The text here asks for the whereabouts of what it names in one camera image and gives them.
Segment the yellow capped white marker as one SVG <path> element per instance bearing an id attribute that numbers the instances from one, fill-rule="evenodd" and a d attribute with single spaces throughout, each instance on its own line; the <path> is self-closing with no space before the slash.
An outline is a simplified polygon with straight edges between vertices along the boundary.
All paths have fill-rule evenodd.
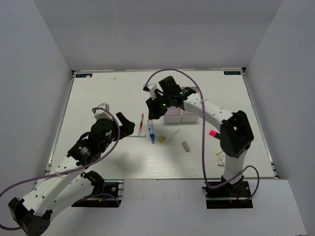
<path id="1" fill-rule="evenodd" d="M 129 135 L 128 138 L 146 138 L 146 135 Z"/>

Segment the clear blue spray bottle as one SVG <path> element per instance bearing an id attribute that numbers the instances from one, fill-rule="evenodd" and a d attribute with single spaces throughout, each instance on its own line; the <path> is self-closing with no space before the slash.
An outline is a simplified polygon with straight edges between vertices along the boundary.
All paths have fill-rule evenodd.
<path id="1" fill-rule="evenodd" d="M 147 120 L 148 133 L 151 139 L 151 143 L 155 144 L 155 132 L 154 132 L 154 123 L 152 120 Z"/>

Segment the orange capped pen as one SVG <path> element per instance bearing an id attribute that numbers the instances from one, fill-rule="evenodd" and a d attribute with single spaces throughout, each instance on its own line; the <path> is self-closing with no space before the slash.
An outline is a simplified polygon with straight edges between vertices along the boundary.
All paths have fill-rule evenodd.
<path id="1" fill-rule="evenodd" d="M 139 130 L 138 130 L 138 135 L 139 136 L 141 136 L 141 134 L 142 134 L 143 119 L 144 119 L 144 114 L 142 113 L 140 124 L 139 124 Z"/>

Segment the long white yellow marker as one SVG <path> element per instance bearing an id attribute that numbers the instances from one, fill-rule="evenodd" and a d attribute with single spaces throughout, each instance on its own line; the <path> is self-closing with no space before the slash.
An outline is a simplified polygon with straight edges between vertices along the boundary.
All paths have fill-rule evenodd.
<path id="1" fill-rule="evenodd" d="M 173 138 L 178 132 L 180 131 L 180 129 L 177 129 L 175 131 L 173 131 L 171 134 L 169 134 L 163 141 L 163 143 L 168 142 L 171 138 Z"/>

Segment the pink black highlighter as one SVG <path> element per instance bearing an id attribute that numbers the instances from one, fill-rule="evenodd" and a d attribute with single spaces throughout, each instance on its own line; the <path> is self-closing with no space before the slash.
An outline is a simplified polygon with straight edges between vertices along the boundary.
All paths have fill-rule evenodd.
<path id="1" fill-rule="evenodd" d="M 221 138 L 221 134 L 219 132 L 217 132 L 217 131 L 214 131 L 214 130 L 211 130 L 209 132 L 209 135 L 214 137 L 214 138 L 216 138 L 216 139 L 220 139 Z"/>

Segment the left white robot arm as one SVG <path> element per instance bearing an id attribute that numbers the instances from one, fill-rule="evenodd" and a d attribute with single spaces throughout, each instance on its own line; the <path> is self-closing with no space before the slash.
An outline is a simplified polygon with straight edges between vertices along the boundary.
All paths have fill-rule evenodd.
<path id="1" fill-rule="evenodd" d="M 107 156 L 111 143 L 134 132 L 135 124 L 118 112 L 114 118 L 105 110 L 94 110 L 96 122 L 80 136 L 54 173 L 22 198 L 8 204 L 14 221 L 28 236 L 40 236 L 55 216 L 80 199 L 104 194 L 104 178 L 88 168 Z"/>

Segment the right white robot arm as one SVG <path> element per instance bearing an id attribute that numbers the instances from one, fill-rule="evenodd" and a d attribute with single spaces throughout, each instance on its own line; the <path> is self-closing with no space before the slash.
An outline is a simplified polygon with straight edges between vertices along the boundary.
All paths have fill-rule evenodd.
<path id="1" fill-rule="evenodd" d="M 160 119 L 170 107 L 180 108 L 211 124 L 220 133 L 220 147 L 225 153 L 222 189 L 228 196 L 240 190 L 245 156 L 254 139 L 247 115 L 239 110 L 231 112 L 202 98 L 199 90 L 181 88 L 168 76 L 157 84 L 148 82 L 143 90 L 150 93 L 146 100 L 150 120 Z"/>

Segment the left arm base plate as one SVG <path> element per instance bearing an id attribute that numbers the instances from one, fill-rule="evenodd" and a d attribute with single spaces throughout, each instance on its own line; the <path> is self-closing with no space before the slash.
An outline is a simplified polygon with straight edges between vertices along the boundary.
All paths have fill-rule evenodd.
<path id="1" fill-rule="evenodd" d="M 118 208 L 124 194 L 123 180 L 105 181 L 98 188 L 94 188 L 91 195 L 76 201 L 72 207 L 87 208 Z"/>

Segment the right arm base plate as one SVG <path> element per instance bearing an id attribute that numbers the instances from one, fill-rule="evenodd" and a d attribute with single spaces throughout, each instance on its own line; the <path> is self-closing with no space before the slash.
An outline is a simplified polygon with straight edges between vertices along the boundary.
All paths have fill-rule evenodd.
<path id="1" fill-rule="evenodd" d="M 251 196 L 249 183 L 243 181 L 234 191 L 230 193 L 225 186 L 217 189 L 202 187 L 206 192 L 207 209 L 244 209 L 253 208 L 252 200 L 246 200 Z"/>

